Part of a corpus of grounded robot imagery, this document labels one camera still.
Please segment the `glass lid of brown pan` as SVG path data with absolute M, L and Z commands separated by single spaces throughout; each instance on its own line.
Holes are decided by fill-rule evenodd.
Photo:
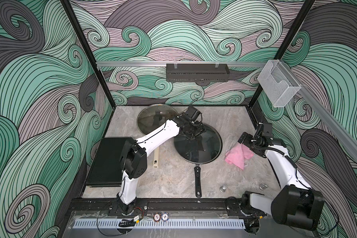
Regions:
M 144 108 L 137 117 L 137 127 L 147 135 L 162 126 L 167 120 L 173 119 L 178 112 L 171 106 L 155 104 Z

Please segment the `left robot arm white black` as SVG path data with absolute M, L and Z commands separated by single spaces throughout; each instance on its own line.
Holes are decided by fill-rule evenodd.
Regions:
M 166 120 L 151 133 L 138 139 L 126 138 L 120 157 L 122 185 L 117 195 L 118 208 L 123 214 L 131 214 L 134 209 L 138 178 L 147 169 L 147 157 L 171 138 L 181 135 L 195 139 L 205 132 L 203 122 L 197 120 L 201 116 L 197 108 L 188 106 L 186 111 Z

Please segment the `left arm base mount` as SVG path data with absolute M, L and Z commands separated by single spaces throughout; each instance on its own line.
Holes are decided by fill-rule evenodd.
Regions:
M 144 215 L 148 209 L 148 200 L 136 198 L 130 204 L 125 205 L 120 199 L 111 201 L 108 215 L 131 216 Z

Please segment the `pink microfibre cloth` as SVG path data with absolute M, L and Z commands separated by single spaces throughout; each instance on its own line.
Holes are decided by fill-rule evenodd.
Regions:
M 230 165 L 235 165 L 244 170 L 245 160 L 253 157 L 254 153 L 245 145 L 236 143 L 226 154 L 225 161 Z

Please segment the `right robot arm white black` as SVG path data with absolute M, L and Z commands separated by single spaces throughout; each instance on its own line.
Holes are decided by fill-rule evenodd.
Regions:
M 274 137 L 272 125 L 259 123 L 254 135 L 244 132 L 238 143 L 269 161 L 281 188 L 274 199 L 246 191 L 241 198 L 242 211 L 253 215 L 267 214 L 277 224 L 315 231 L 325 199 L 302 177 L 289 156 L 286 143 Z

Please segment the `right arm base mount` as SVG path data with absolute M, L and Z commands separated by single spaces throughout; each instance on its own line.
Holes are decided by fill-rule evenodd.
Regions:
M 228 197 L 225 205 L 229 216 L 239 217 L 265 217 L 267 214 L 259 209 L 253 208 L 245 199 Z

